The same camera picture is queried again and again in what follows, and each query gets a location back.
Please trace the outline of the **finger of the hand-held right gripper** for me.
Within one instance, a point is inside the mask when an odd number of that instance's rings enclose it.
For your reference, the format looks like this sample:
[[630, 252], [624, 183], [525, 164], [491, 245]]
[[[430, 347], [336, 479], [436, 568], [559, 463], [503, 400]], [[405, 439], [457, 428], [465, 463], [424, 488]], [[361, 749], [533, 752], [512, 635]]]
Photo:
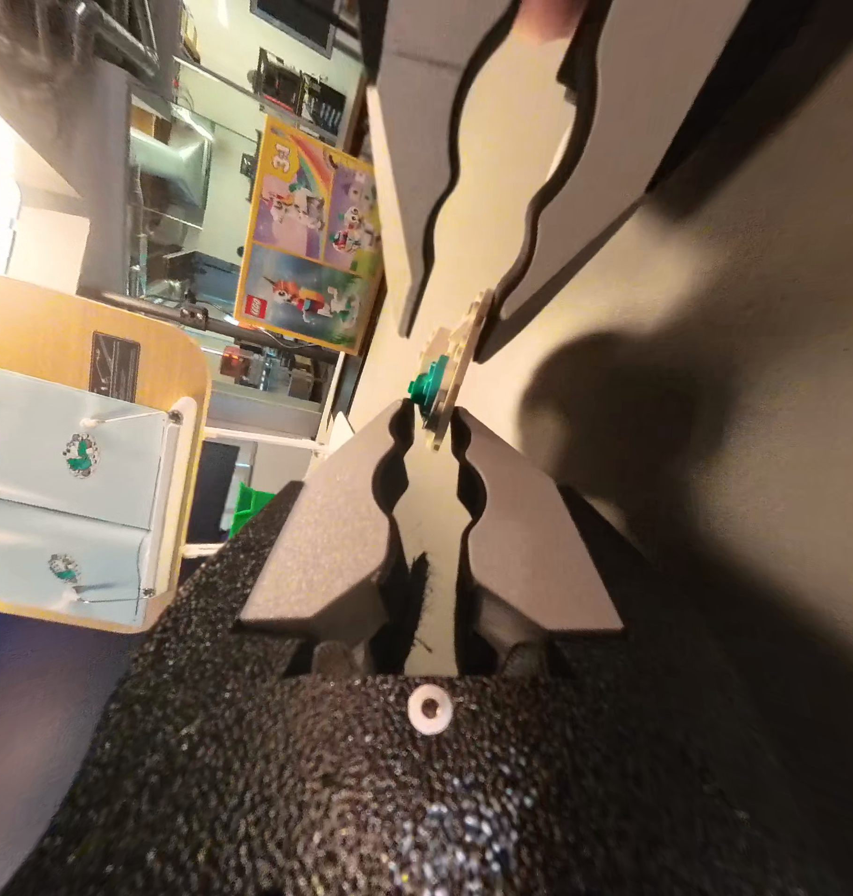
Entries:
[[512, 342], [643, 202], [748, 5], [586, 4], [557, 72], [573, 125], [527, 205], [521, 249], [477, 342], [478, 364]]
[[516, 1], [365, 3], [366, 106], [387, 297], [409, 338], [434, 264], [439, 213], [457, 184], [459, 131], [477, 74], [505, 41]]

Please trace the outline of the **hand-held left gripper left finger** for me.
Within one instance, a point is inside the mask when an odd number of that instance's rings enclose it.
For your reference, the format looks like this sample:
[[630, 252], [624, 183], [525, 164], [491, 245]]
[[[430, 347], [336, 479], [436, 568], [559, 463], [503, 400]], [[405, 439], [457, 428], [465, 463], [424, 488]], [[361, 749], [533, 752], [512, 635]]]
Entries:
[[409, 480], [414, 404], [399, 399], [310, 473], [238, 621], [341, 644], [361, 667], [403, 671], [417, 627], [394, 509]]

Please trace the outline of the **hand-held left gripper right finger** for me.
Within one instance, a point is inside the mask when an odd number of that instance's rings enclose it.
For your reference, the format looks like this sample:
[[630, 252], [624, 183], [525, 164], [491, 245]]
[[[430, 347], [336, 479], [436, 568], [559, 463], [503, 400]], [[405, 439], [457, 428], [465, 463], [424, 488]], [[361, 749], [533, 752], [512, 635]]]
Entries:
[[461, 536], [454, 652], [496, 674], [526, 648], [617, 635], [623, 623], [559, 487], [472, 413], [451, 418]]

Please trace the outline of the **round white lego assembly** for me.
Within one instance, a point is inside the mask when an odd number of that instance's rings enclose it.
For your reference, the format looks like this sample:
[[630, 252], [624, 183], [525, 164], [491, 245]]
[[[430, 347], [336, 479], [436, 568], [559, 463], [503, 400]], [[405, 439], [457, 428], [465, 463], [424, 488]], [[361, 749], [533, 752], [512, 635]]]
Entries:
[[420, 356], [420, 369], [410, 381], [408, 397], [420, 413], [427, 447], [438, 452], [477, 342], [494, 300], [494, 291], [480, 293], [455, 328], [434, 331]]

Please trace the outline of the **colourful lego box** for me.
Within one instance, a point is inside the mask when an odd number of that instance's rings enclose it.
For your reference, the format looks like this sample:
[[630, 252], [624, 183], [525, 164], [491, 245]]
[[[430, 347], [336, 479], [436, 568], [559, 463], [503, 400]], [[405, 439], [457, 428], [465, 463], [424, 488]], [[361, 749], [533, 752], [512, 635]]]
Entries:
[[384, 279], [373, 166], [268, 116], [251, 205], [239, 326], [359, 355]]

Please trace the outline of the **person's right hand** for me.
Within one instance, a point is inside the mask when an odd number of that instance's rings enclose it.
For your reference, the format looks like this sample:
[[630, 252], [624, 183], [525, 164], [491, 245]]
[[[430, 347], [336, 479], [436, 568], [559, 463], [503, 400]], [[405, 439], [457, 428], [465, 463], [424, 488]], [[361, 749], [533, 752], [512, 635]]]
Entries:
[[588, 5], [588, 1], [521, 1], [511, 31], [532, 43], [569, 38]]

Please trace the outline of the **green plastic bin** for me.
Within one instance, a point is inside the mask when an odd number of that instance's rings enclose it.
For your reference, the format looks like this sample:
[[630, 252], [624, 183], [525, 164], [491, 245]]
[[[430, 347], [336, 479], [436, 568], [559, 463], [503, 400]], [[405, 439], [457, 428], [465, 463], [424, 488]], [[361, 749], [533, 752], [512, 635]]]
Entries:
[[244, 482], [238, 485], [238, 495], [231, 514], [231, 524], [227, 539], [236, 536], [264, 507], [276, 498], [275, 493], [249, 487]]

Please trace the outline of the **wooden book stand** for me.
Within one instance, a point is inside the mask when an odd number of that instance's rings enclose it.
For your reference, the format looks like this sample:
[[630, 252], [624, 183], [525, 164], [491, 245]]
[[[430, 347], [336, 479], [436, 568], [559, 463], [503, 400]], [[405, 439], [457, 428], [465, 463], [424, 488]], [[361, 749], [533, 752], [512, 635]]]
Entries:
[[115, 633], [148, 629], [173, 599], [181, 560], [212, 554], [186, 548], [196, 475], [207, 435], [324, 454], [327, 447], [286, 434], [209, 427], [210, 369], [184, 330], [99, 302], [0, 275], [0, 368], [180, 417], [162, 521], [154, 595], [139, 628], [24, 609], [0, 601], [0, 613]]

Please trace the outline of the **dark wall screen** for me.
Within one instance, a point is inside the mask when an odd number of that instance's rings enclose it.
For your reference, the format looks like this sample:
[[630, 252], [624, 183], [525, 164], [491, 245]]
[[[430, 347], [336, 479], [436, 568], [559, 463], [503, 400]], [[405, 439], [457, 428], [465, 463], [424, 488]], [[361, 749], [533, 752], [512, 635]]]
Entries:
[[250, 12], [324, 58], [331, 58], [338, 1], [250, 1]]

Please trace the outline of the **silver metal duct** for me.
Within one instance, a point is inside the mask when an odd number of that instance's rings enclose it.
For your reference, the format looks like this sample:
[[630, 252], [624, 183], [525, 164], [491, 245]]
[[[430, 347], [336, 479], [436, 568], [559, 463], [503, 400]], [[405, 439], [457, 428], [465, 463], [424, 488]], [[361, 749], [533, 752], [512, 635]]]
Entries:
[[130, 162], [141, 173], [157, 177], [166, 185], [168, 198], [164, 207], [147, 205], [146, 208], [193, 230], [202, 230], [210, 185], [212, 139], [194, 130], [179, 132], [175, 141], [169, 143], [135, 127], [129, 133]]

